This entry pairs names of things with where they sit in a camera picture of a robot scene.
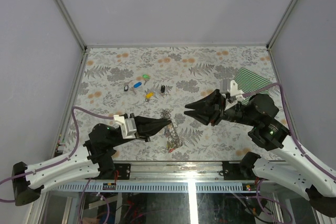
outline floral pattern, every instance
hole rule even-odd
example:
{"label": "floral pattern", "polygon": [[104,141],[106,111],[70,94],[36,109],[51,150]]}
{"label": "floral pattern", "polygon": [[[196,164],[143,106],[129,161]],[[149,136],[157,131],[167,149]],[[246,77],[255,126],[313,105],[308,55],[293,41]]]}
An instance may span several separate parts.
{"label": "floral pattern", "polygon": [[[105,116],[134,113],[171,118],[173,125],[151,137],[151,142],[135,140],[116,147],[115,160],[233,161],[249,151],[278,159],[251,141],[247,135],[251,127],[225,121],[215,127],[204,126],[183,114],[187,103],[212,93],[222,79],[233,78],[242,67],[276,81],[265,47],[93,48],[76,105]],[[154,95],[146,102],[150,92]],[[269,94],[280,108],[277,120],[286,124],[278,89],[271,89]],[[80,111],[75,114],[81,143],[97,123],[114,126],[112,121]],[[73,148],[75,137],[71,120],[65,138],[67,151]]]}

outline green striped cloth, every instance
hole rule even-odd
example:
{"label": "green striped cloth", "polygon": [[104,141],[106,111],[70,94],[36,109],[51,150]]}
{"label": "green striped cloth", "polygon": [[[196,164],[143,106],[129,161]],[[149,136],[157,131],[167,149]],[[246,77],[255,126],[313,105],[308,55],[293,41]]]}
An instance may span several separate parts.
{"label": "green striped cloth", "polygon": [[[256,73],[253,73],[246,68],[240,68],[237,75],[234,77],[234,80],[238,84],[238,89],[242,90],[244,93],[262,89],[271,84],[269,80],[257,75]],[[265,90],[261,92],[261,94],[268,94],[268,91]],[[241,103],[246,105],[249,99],[250,97],[247,97]]]}

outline yellow object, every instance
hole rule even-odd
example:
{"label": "yellow object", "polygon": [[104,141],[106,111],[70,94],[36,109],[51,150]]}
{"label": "yellow object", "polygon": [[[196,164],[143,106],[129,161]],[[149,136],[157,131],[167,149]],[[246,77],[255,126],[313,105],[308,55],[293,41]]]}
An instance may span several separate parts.
{"label": "yellow object", "polygon": [[153,93],[153,92],[150,92],[150,93],[148,93],[148,94],[146,95],[146,98],[149,99],[149,98],[152,97],[153,95],[154,95],[154,93]]}

